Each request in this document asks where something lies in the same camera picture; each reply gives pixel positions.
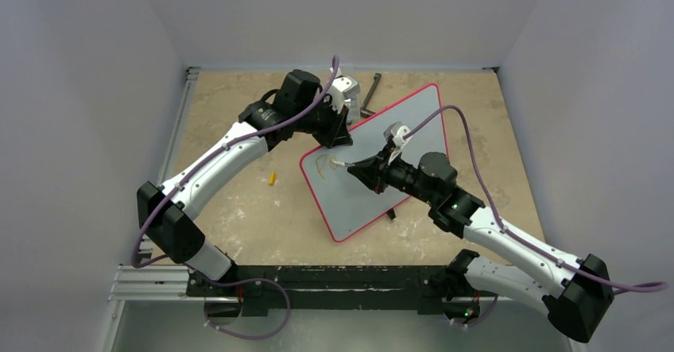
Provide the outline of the red framed whiteboard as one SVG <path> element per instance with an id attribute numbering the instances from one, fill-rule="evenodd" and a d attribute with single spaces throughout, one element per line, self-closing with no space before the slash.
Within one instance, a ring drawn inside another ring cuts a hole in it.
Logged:
<path id="1" fill-rule="evenodd" d="M 447 154 L 440 88 L 429 83 L 350 130 L 352 145 L 314 148 L 299 162 L 334 242 L 343 242 L 409 196 L 386 184 L 389 172 L 413 174 L 428 152 Z"/>

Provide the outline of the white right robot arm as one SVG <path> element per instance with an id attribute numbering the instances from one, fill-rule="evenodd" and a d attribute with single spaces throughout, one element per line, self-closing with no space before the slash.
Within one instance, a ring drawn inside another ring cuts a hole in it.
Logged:
<path id="1" fill-rule="evenodd" d="M 606 263 L 590 253 L 577 257 L 556 249 L 506 222 L 457 183 L 457 171 L 443 153 L 425 153 L 417 166 L 386 151 L 347 164 L 347 172 L 371 191 L 395 188 L 429 206 L 428 217 L 442 231 L 486 247 L 509 261 L 501 273 L 479 268 L 476 259 L 446 273 L 447 286 L 498 292 L 542 311 L 551 325 L 576 342 L 591 340 L 614 301 Z"/>

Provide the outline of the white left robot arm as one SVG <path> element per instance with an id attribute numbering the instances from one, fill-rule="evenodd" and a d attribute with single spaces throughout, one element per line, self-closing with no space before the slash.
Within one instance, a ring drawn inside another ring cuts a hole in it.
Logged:
<path id="1" fill-rule="evenodd" d="M 310 72 L 292 70 L 279 88 L 249 104 L 190 166 L 161 184 L 140 186 L 141 235 L 171 261 L 202 273 L 216 295 L 230 294 L 237 284 L 235 263 L 207 240 L 196 218 L 234 176 L 295 133 L 307 133 L 329 149 L 352 145 L 349 115 L 359 92 L 358 82 L 339 70 L 332 70 L 326 83 Z"/>

